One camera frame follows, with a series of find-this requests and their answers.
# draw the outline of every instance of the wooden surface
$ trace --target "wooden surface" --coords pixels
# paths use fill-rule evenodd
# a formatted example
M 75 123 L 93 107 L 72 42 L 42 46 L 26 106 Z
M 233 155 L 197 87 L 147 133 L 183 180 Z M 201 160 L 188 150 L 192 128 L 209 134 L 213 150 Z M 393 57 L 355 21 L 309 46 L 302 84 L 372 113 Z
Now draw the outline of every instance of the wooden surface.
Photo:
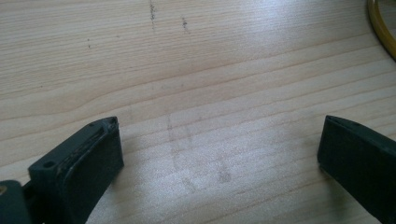
M 118 116 L 125 167 L 88 223 L 377 223 L 316 159 L 328 114 L 396 139 L 365 7 L 1 0 L 0 179 Z

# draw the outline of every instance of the wooden table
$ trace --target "wooden table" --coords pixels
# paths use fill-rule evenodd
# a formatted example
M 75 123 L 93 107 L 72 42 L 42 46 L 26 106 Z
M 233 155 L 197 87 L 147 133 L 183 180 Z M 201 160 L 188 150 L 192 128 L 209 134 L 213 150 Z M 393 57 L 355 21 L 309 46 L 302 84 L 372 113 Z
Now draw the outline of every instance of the wooden table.
M 328 114 L 396 139 L 365 1 L 1 0 L 0 78 L 0 179 L 119 118 L 88 223 L 377 223 L 316 158 Z

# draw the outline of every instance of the dark green plastic object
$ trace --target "dark green plastic object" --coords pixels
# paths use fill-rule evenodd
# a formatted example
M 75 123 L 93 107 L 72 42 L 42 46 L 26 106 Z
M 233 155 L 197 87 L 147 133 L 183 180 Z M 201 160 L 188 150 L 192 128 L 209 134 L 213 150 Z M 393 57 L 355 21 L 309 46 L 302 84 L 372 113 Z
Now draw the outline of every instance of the dark green plastic object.
M 381 223 L 396 223 L 396 142 L 357 122 L 327 116 L 318 162 Z
M 123 167 L 116 117 L 85 126 L 29 167 L 31 181 L 0 181 L 0 224 L 85 223 Z

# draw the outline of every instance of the small hole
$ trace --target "small hole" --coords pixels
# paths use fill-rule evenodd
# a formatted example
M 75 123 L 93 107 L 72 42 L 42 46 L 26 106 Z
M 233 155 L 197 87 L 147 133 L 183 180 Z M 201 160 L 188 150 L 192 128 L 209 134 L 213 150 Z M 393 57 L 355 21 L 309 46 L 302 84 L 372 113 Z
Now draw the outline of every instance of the small hole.
M 0 186 L 0 196 L 1 196 L 2 194 L 6 193 L 6 191 L 7 191 L 7 186 L 1 185 L 1 186 Z
M 47 161 L 46 163 L 43 164 L 44 168 L 50 168 L 55 165 L 54 161 Z

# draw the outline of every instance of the yellow wire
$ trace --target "yellow wire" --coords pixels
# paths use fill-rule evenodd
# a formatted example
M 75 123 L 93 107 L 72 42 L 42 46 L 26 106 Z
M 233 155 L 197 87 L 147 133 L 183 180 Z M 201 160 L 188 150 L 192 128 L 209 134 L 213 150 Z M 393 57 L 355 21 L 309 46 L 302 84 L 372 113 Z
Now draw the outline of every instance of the yellow wire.
M 378 35 L 378 38 L 381 40 L 382 44 L 388 50 L 393 59 L 396 60 L 396 41 L 382 20 L 381 13 L 379 12 L 378 1 L 368 0 L 367 5 L 369 8 L 370 20 L 376 35 Z

